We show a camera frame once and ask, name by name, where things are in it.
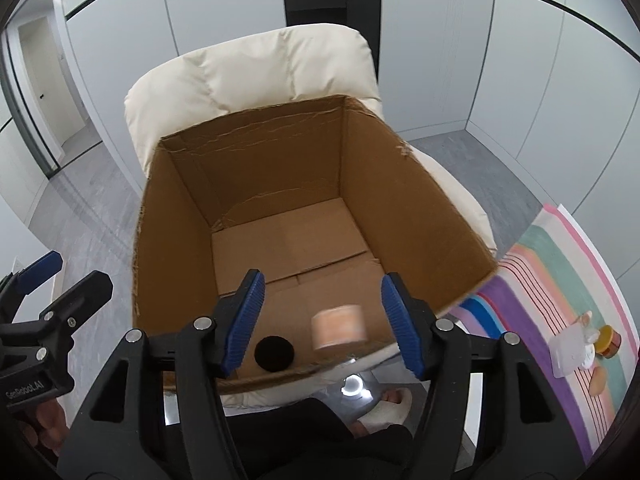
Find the white door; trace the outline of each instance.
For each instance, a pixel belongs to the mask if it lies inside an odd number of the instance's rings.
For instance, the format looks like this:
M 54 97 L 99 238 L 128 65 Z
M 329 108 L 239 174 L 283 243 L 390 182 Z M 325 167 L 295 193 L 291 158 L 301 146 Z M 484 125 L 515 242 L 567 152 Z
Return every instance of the white door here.
M 84 127 L 60 67 L 46 17 L 22 25 L 20 45 L 36 102 L 60 145 Z

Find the rainbow striped rug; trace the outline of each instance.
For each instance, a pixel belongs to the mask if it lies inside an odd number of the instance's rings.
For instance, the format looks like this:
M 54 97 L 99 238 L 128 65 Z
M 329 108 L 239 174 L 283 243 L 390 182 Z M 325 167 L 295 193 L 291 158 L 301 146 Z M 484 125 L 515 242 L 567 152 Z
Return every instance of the rainbow striped rug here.
M 556 379 L 547 342 L 591 310 L 596 328 L 622 335 L 611 359 L 597 358 L 609 378 L 590 397 L 593 368 Z M 574 429 L 585 461 L 591 458 L 620 408 L 638 362 L 638 331 L 615 279 L 572 216 L 545 205 L 498 264 L 496 275 L 450 314 L 472 334 L 498 338 L 517 332 L 535 357 Z

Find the open cardboard box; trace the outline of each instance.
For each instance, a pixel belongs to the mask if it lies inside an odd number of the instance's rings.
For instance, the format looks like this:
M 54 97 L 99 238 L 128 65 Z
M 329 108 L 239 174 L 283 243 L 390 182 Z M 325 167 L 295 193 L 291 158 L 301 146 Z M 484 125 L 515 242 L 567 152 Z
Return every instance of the open cardboard box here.
M 394 341 L 380 280 L 398 272 L 441 313 L 496 263 L 431 175 L 359 101 L 331 96 L 245 110 L 162 139 L 134 256 L 134 324 L 176 332 L 210 315 L 248 269 L 266 298 L 244 362 L 222 394 L 286 383 Z M 368 341 L 316 351 L 311 318 L 359 304 Z M 260 339 L 295 349 L 275 374 Z

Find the metal screw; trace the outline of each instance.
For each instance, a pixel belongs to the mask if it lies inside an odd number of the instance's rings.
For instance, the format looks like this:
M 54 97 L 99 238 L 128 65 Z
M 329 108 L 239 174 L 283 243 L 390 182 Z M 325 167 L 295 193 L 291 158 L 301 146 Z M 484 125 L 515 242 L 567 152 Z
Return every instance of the metal screw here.
M 453 322 L 443 317 L 436 321 L 436 328 L 443 332 L 449 332 L 450 330 L 453 330 Z
M 142 337 L 142 330 L 138 330 L 137 328 L 134 328 L 133 330 L 129 330 L 127 332 L 127 334 L 124 336 L 124 339 L 126 339 L 130 343 L 135 343 L 136 341 L 140 341 L 141 337 Z
M 211 319 L 209 317 L 199 317 L 193 322 L 193 326 L 196 330 L 206 330 L 211 326 Z
M 517 345 L 520 342 L 520 336 L 515 332 L 505 332 L 504 341 L 509 345 Z

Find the cardboard flap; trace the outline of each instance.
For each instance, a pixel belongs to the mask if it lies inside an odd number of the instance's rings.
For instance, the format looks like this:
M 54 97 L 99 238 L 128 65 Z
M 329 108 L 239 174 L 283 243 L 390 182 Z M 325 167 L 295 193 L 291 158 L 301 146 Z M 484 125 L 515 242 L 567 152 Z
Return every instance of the cardboard flap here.
M 340 195 L 385 270 L 439 313 L 496 262 L 407 143 L 357 101 L 346 105 Z
M 220 294 L 236 290 L 249 269 L 271 283 L 368 250 L 341 198 L 218 231 L 211 243 Z

